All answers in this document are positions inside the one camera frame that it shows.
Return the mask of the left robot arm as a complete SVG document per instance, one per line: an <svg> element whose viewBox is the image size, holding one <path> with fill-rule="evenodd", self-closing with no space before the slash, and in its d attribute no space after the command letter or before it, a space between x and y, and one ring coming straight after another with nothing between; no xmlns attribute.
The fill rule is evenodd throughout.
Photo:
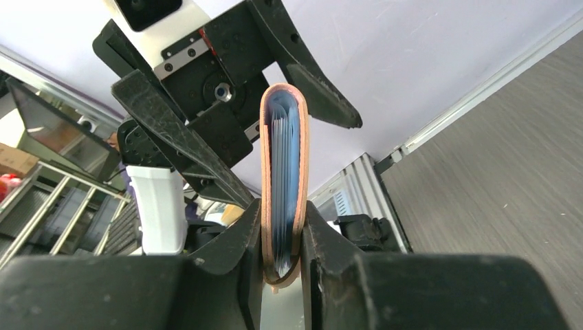
<svg viewBox="0 0 583 330"><path fill-rule="evenodd" d="M232 172L259 136L263 70L276 63L309 114L359 128L356 108L325 76L282 1L240 1L212 19L193 1L106 1L111 18L93 41L118 75L128 111L118 129L145 254L179 254L187 233L183 187L247 207Z"/></svg>

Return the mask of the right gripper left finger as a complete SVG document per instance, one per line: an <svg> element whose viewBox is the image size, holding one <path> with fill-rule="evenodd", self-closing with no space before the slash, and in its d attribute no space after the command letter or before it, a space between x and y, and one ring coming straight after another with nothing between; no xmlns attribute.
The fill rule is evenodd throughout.
<svg viewBox="0 0 583 330"><path fill-rule="evenodd" d="M2 329L258 329L260 203L189 255L27 256L1 270Z"/></svg>

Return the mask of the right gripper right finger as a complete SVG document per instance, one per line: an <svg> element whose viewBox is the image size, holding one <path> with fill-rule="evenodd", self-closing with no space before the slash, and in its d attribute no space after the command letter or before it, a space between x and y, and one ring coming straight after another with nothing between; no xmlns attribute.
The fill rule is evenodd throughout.
<svg viewBox="0 0 583 330"><path fill-rule="evenodd" d="M308 203L301 277L307 329L568 329L539 272L491 254L365 252Z"/></svg>

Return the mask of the tan leather card holder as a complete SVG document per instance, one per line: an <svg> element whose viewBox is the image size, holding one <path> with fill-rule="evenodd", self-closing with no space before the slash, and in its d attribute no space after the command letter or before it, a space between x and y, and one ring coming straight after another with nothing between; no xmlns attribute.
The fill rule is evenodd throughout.
<svg viewBox="0 0 583 330"><path fill-rule="evenodd" d="M261 247L265 282L295 281L306 217L309 173L307 101L293 85L268 87L260 105Z"/></svg>

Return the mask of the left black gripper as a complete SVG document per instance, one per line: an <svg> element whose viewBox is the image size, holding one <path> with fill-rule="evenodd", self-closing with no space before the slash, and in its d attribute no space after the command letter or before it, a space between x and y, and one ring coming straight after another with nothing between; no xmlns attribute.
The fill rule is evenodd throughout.
<svg viewBox="0 0 583 330"><path fill-rule="evenodd" d="M234 4L163 50L164 61L154 68L112 18L107 28L113 36L93 48L120 77L111 94L204 199L242 208L254 200L231 168L251 153L256 138L243 133L259 118L267 88L263 70L274 60L265 41L286 81L304 95L309 115L346 129L362 127L359 112L325 76L282 1Z"/></svg>

